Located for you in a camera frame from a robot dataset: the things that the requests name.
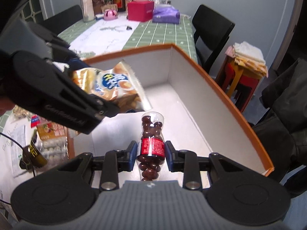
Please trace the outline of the black chair right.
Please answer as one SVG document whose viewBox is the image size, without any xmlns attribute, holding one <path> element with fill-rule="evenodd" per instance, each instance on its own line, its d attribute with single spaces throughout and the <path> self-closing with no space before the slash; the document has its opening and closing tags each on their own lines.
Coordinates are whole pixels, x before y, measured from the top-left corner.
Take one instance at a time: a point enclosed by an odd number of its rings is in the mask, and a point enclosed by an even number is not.
<svg viewBox="0 0 307 230">
<path fill-rule="evenodd" d="M 196 43 L 201 39 L 211 51 L 211 55 L 204 59 L 200 50 L 196 49 L 201 67 L 209 73 L 218 55 L 229 40 L 235 23 L 215 10 L 201 4 L 192 18 L 192 25 L 195 29 L 194 42 Z"/>
</svg>

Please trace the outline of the egg snack tray pack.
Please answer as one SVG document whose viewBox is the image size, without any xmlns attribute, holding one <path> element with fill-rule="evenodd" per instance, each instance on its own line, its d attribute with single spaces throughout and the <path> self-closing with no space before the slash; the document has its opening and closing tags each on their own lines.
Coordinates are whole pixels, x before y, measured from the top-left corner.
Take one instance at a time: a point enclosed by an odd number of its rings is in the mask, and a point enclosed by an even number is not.
<svg viewBox="0 0 307 230">
<path fill-rule="evenodd" d="M 68 159 L 67 129 L 38 115 L 31 117 L 34 130 L 32 141 L 49 165 L 57 165 Z"/>
</svg>

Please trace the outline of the orange chip snack bag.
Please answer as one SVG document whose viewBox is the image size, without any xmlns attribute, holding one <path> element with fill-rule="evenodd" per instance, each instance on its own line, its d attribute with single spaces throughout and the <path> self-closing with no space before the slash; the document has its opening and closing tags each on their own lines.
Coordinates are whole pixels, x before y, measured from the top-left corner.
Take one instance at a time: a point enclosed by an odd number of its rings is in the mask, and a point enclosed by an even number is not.
<svg viewBox="0 0 307 230">
<path fill-rule="evenodd" d="M 71 78 L 88 94 L 112 102 L 120 113 L 142 112 L 151 109 L 145 91 L 132 68 L 124 61 L 112 69 L 85 67 L 73 71 Z"/>
</svg>

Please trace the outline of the pink round container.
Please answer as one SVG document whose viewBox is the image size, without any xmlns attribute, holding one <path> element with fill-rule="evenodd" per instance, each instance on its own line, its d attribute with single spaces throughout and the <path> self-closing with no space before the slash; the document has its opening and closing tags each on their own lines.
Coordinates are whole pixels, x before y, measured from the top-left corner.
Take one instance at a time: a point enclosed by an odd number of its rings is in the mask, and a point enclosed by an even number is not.
<svg viewBox="0 0 307 230">
<path fill-rule="evenodd" d="M 103 18 L 106 21 L 117 19 L 118 12 L 115 9 L 106 9 Z"/>
</svg>

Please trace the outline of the black chair far left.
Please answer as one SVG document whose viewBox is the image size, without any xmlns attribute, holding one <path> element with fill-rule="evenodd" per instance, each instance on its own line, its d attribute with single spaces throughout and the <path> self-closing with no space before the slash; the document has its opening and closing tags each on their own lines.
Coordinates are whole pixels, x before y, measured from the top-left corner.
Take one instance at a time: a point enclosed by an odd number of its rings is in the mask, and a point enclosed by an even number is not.
<svg viewBox="0 0 307 230">
<path fill-rule="evenodd" d="M 82 10 L 79 5 L 74 5 L 40 22 L 40 25 L 58 35 L 81 19 L 83 19 Z"/>
</svg>

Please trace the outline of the folded cloth stack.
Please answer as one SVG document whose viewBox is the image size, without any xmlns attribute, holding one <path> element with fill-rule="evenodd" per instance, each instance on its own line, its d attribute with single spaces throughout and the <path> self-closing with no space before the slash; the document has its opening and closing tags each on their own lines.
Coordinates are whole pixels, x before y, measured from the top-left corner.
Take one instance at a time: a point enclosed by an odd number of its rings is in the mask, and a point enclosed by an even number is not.
<svg viewBox="0 0 307 230">
<path fill-rule="evenodd" d="M 227 48 L 225 55 L 233 58 L 240 67 L 261 77 L 268 77 L 268 68 L 262 51 L 248 42 L 234 43 Z"/>
</svg>

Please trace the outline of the chocolate ball bottle red label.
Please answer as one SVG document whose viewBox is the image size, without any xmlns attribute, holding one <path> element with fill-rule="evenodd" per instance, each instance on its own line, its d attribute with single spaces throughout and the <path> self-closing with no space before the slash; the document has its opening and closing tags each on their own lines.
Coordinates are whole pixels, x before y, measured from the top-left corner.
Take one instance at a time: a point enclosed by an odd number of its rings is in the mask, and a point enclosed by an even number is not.
<svg viewBox="0 0 307 230">
<path fill-rule="evenodd" d="M 156 181 L 159 178 L 165 162 L 163 126 L 164 117 L 158 112 L 147 112 L 142 116 L 142 133 L 136 156 L 141 181 Z"/>
</svg>

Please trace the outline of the white pink tumbler bottle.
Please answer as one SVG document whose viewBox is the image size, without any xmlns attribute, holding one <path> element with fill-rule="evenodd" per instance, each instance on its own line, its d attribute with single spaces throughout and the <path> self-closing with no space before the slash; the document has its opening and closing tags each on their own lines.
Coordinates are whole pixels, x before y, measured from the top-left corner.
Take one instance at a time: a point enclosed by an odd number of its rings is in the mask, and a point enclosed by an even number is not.
<svg viewBox="0 0 307 230">
<path fill-rule="evenodd" d="M 80 0 L 81 10 L 84 22 L 90 22 L 95 19 L 93 1 L 92 0 Z"/>
</svg>

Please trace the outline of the red wooden stool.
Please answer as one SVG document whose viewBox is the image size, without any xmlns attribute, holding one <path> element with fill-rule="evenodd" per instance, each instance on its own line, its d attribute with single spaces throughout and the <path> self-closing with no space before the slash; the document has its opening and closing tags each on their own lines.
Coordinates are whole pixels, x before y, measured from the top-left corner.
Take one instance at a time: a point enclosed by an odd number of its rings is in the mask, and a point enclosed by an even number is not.
<svg viewBox="0 0 307 230">
<path fill-rule="evenodd" d="M 215 82 L 229 98 L 236 92 L 234 95 L 235 106 L 242 113 L 261 79 L 261 76 L 239 66 L 235 63 L 234 58 L 226 55 Z"/>
</svg>

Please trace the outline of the black chair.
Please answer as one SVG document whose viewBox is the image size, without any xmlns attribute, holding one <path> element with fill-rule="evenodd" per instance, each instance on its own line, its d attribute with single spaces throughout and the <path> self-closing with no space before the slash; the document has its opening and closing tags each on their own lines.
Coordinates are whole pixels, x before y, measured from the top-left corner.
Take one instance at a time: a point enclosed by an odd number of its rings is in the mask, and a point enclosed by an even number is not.
<svg viewBox="0 0 307 230">
<path fill-rule="evenodd" d="M 82 10 L 79 5 L 74 5 L 40 22 L 40 25 L 58 35 L 81 19 L 83 19 Z"/>
<path fill-rule="evenodd" d="M 218 55 L 229 40 L 235 23 L 215 10 L 201 4 L 192 18 L 192 25 L 195 29 L 194 42 L 196 43 L 201 39 L 211 51 L 211 55 L 204 59 L 200 50 L 196 49 L 201 67 L 209 73 Z"/>
</svg>

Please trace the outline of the purple tissue pack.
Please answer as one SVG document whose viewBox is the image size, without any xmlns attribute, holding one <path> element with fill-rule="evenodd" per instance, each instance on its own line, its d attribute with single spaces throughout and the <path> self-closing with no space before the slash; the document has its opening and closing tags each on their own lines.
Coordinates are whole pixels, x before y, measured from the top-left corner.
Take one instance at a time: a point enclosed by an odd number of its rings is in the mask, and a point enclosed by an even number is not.
<svg viewBox="0 0 307 230">
<path fill-rule="evenodd" d="M 160 6 L 153 10 L 152 22 L 180 24 L 181 13 L 173 6 Z"/>
</svg>

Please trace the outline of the green grid tablecloth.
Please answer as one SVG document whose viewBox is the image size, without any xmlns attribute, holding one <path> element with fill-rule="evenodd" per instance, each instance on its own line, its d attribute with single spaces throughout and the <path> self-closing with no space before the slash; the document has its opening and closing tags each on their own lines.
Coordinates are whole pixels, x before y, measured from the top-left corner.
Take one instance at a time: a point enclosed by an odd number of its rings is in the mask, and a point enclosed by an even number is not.
<svg viewBox="0 0 307 230">
<path fill-rule="evenodd" d="M 181 15 L 179 24 L 129 22 L 119 15 L 109 22 L 80 20 L 58 35 L 69 43 L 69 49 L 81 59 L 138 48 L 170 44 L 180 47 L 192 60 L 197 60 L 190 16 Z"/>
</svg>

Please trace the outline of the orange white cardboard box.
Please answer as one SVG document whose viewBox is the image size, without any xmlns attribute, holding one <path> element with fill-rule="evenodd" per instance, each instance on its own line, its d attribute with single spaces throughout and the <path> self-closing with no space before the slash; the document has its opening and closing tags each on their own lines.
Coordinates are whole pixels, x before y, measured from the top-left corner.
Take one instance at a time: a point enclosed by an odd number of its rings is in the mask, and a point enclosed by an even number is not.
<svg viewBox="0 0 307 230">
<path fill-rule="evenodd" d="M 174 44 L 144 46 L 87 58 L 108 70 L 126 62 L 145 90 L 145 109 L 164 117 L 163 136 L 175 149 L 224 155 L 260 174 L 273 163 L 241 112 L 223 90 Z"/>
</svg>

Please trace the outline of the red tissue box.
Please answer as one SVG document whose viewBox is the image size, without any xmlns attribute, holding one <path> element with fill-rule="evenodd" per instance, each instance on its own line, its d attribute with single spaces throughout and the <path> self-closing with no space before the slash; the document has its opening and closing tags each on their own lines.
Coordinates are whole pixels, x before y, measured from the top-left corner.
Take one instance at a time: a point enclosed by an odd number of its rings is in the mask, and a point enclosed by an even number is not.
<svg viewBox="0 0 307 230">
<path fill-rule="evenodd" d="M 135 0 L 127 4 L 127 18 L 130 21 L 146 22 L 153 18 L 154 2 Z"/>
</svg>

